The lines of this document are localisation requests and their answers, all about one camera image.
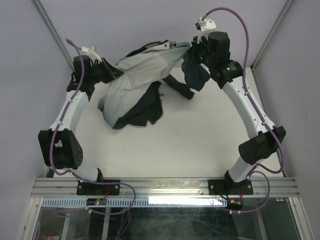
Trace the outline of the dark grey zip jacket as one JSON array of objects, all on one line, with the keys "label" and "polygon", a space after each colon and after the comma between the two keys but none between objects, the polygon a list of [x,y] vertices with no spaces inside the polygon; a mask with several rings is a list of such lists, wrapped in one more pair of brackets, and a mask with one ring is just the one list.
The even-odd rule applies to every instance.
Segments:
[{"label": "dark grey zip jacket", "polygon": [[162,82],[191,100],[210,75],[201,64],[191,63],[190,49],[188,42],[156,41],[122,57],[97,106],[106,123],[115,130],[155,124],[163,115]]}]

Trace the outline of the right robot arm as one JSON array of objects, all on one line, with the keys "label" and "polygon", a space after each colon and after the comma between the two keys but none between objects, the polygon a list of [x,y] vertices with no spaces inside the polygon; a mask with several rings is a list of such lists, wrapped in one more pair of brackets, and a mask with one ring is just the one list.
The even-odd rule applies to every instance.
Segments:
[{"label": "right robot arm", "polygon": [[234,194],[254,168],[279,149],[286,131],[283,126],[277,127],[263,111],[247,84],[244,69],[230,55],[226,32],[195,36],[191,42],[191,62],[208,68],[210,77],[236,108],[249,138],[238,146],[239,158],[224,175],[225,191]]}]

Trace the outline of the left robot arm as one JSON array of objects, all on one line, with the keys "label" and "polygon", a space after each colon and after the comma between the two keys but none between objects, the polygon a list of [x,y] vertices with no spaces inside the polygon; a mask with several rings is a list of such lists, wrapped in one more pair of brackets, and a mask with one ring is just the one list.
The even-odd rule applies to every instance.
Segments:
[{"label": "left robot arm", "polygon": [[59,176],[71,173],[88,181],[87,188],[97,195],[105,188],[103,174],[99,168],[85,163],[83,149],[75,136],[76,128],[95,91],[95,84],[108,84],[123,72],[105,58],[93,60],[87,55],[74,57],[73,67],[62,109],[49,129],[39,131],[38,141],[46,166]]}]

